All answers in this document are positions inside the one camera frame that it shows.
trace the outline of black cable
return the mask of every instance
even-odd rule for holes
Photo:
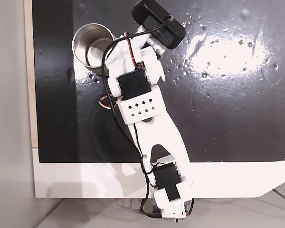
[[[189,215],[191,214],[192,209],[193,209],[193,205],[194,205],[194,198],[193,198],[192,201],[191,201],[190,209],[189,209],[189,211],[188,211],[187,216],[189,216]]]
[[[151,29],[151,30],[148,30],[148,31],[145,31],[145,32],[141,32],[141,33],[136,33],[136,34],[131,34],[131,35],[128,35],[126,37],[122,37],[122,38],[119,38],[115,41],[112,42],[112,44],[110,44],[106,50],[104,51],[104,55],[103,55],[103,58],[102,58],[102,63],[101,63],[101,73],[102,73],[102,77],[103,77],[103,84],[104,84],[104,89],[105,89],[105,92],[108,96],[108,100],[109,100],[109,103],[110,103],[110,107],[111,107],[111,111],[112,111],[112,115],[113,115],[113,119],[115,121],[115,124],[117,125],[119,131],[122,133],[122,135],[127,139],[127,141],[131,144],[131,146],[134,148],[135,152],[137,153],[138,155],[138,158],[139,158],[139,162],[140,162],[140,165],[141,165],[141,168],[142,168],[142,172],[144,173],[145,175],[145,178],[146,178],[146,184],[147,184],[147,192],[146,192],[146,196],[145,198],[142,200],[142,203],[141,203],[141,206],[139,208],[139,212],[148,216],[148,217],[151,217],[151,218],[161,218],[161,214],[154,214],[154,213],[147,213],[143,210],[143,207],[148,199],[148,196],[149,196],[149,192],[150,192],[150,186],[149,186],[149,178],[147,176],[147,172],[143,166],[143,158],[141,156],[141,152],[139,151],[139,149],[136,147],[136,145],[134,144],[134,142],[128,137],[128,135],[125,133],[125,131],[123,130],[123,128],[121,127],[121,125],[119,124],[118,120],[117,120],[117,117],[116,117],[116,112],[114,110],[114,105],[113,105],[113,102],[112,102],[112,99],[111,99],[111,96],[110,96],[110,92],[109,92],[109,86],[108,86],[108,81],[107,81],[107,78],[105,76],[105,58],[106,58],[106,55],[108,53],[108,51],[113,47],[113,46],[116,46],[117,43],[123,41],[123,40],[126,40],[126,39],[129,39],[129,38],[134,38],[134,37],[137,37],[137,36],[141,36],[141,35],[145,35],[145,34],[149,34],[151,32],[154,32],[154,31],[157,31],[163,27],[165,27],[167,24],[169,24],[171,21],[173,21],[173,16],[170,16],[170,18],[164,23],[162,24],[161,26],[157,27],[157,28],[154,28],[154,29]]]

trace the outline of stainless steel cup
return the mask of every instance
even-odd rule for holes
[[[86,68],[101,75],[104,51],[114,40],[114,35],[105,26],[94,23],[84,25],[73,37],[73,54]]]

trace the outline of red wire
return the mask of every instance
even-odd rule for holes
[[[129,51],[130,51],[130,55],[131,55],[131,59],[132,59],[133,65],[134,65],[136,68],[142,69],[143,67],[142,67],[141,65],[138,65],[137,62],[136,62],[135,59],[134,59],[134,55],[133,55],[133,50],[132,50],[132,46],[131,46],[130,39],[127,39],[127,41],[128,41]]]

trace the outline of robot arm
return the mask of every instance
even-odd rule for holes
[[[138,32],[145,31],[140,26]],[[142,48],[145,43],[150,47]],[[131,40],[133,57],[142,63],[135,69],[126,40],[119,42],[106,60],[108,84],[123,120],[130,129],[133,141],[142,153],[144,168],[154,189],[157,207],[163,218],[186,217],[184,202],[192,199],[190,161],[181,134],[166,111],[158,85],[165,81],[162,65],[156,52],[163,54],[165,46],[151,34]],[[160,144],[170,155],[151,165],[152,147]]]

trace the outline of water droplet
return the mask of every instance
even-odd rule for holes
[[[202,78],[207,78],[208,76],[209,76],[209,74],[207,72],[201,74]]]
[[[274,63],[272,66],[275,70],[277,70],[279,68],[279,65],[277,63]]]
[[[247,9],[243,9],[240,16],[242,19],[247,19],[249,16],[249,11]]]

